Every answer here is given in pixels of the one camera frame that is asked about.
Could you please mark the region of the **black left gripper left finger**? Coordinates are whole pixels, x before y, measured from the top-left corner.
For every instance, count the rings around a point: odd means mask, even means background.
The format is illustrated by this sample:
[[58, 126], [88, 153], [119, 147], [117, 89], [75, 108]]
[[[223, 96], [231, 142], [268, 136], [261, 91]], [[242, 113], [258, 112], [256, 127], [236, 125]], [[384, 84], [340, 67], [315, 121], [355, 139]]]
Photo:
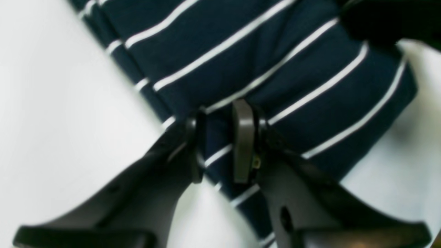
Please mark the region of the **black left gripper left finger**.
[[175, 209], [203, 175], [197, 142], [203, 115], [169, 127], [146, 154], [84, 203], [44, 224], [21, 226], [16, 248], [165, 248]]

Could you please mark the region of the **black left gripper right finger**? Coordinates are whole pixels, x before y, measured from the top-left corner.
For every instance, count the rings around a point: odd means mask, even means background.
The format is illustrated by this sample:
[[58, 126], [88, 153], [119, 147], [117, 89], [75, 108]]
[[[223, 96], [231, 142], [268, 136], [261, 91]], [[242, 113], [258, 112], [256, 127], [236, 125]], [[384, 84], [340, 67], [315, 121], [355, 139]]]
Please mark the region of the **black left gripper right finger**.
[[234, 182], [258, 185], [279, 248], [424, 248], [423, 222], [370, 207], [302, 158], [245, 100], [233, 101]]

